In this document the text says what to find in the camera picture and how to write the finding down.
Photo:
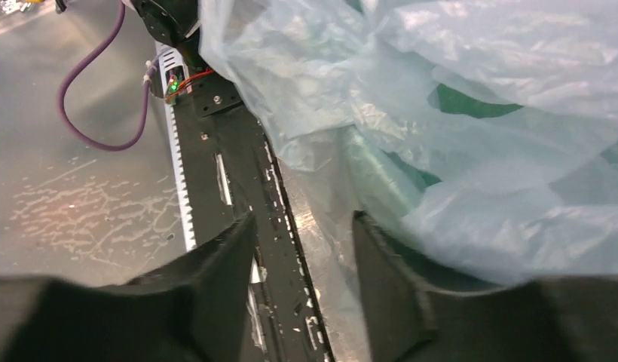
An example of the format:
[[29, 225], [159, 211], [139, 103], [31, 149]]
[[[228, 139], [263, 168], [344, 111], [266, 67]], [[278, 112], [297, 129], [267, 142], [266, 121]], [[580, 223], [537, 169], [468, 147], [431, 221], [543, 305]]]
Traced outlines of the translucent blue trash bag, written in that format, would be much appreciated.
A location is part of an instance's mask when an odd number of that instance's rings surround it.
[[340, 361], [618, 361], [618, 1], [201, 1]]

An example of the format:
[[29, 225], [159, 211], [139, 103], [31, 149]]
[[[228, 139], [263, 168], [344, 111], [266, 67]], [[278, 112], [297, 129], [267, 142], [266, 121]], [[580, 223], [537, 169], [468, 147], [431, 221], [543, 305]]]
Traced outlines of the green trash bin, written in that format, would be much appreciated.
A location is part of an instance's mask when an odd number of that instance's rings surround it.
[[496, 284], [618, 275], [618, 1], [381, 2], [350, 71], [367, 208]]

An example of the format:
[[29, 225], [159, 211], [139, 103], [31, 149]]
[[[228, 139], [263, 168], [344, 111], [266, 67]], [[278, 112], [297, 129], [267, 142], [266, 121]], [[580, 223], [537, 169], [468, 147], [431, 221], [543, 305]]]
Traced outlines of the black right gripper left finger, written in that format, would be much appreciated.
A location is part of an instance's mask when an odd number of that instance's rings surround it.
[[0, 361], [238, 361], [256, 223], [125, 284], [0, 277]]

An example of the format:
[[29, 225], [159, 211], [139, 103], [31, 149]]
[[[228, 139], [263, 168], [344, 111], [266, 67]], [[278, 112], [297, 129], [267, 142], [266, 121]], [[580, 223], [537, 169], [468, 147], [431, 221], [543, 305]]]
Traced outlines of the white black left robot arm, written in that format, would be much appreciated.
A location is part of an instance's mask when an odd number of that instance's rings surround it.
[[203, 71], [208, 67], [199, 53], [198, 1], [132, 0], [130, 3], [155, 41], [176, 49], [192, 69]]

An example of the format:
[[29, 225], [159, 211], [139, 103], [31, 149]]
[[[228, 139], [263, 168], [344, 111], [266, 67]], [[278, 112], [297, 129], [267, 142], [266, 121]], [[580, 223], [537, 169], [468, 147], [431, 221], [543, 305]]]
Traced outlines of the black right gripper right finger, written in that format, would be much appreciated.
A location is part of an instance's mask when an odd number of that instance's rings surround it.
[[374, 361], [618, 361], [618, 275], [485, 283], [352, 219]]

